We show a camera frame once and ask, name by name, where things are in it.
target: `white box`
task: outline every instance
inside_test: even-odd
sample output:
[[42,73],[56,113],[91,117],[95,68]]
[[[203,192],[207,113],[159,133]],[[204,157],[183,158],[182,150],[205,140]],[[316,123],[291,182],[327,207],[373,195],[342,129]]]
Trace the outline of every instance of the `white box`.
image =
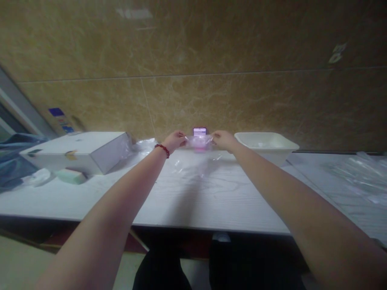
[[290,153],[300,148],[296,143],[277,133],[245,132],[235,133],[234,136],[240,143],[277,166],[281,166]]
[[63,136],[20,155],[38,168],[58,171],[64,168],[87,174],[106,174],[128,155],[131,139],[126,132],[85,132]]

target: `phone screen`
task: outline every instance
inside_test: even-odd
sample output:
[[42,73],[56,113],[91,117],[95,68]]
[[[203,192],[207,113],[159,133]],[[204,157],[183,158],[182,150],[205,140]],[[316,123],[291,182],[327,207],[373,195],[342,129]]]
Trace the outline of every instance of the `phone screen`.
[[193,135],[194,136],[202,136],[207,134],[207,129],[205,127],[194,128]]

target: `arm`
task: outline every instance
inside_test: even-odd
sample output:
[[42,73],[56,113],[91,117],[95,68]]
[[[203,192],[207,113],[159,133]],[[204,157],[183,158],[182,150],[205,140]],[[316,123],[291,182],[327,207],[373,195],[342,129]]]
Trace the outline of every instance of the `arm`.
[[[175,131],[162,144],[172,153],[184,145]],[[36,289],[111,289],[125,242],[141,206],[148,197],[166,160],[155,148],[118,180],[75,229]]]
[[292,233],[310,270],[328,289],[385,289],[387,255],[311,188],[216,131],[214,142],[233,153],[244,172]]

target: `white plastic basin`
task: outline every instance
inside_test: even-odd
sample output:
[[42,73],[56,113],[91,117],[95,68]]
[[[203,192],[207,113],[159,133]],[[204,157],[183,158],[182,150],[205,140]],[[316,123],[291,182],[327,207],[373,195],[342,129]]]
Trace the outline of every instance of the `white plastic basin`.
[[277,166],[281,166],[290,153],[300,148],[296,143],[277,133],[241,132],[235,133],[234,136],[240,143]]

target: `blue cloth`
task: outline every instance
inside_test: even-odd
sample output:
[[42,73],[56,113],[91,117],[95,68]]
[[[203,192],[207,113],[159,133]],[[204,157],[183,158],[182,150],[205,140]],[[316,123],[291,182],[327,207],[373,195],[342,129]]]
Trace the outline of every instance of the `blue cloth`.
[[22,177],[37,171],[19,152],[46,141],[46,137],[17,133],[0,143],[0,193],[20,185]]

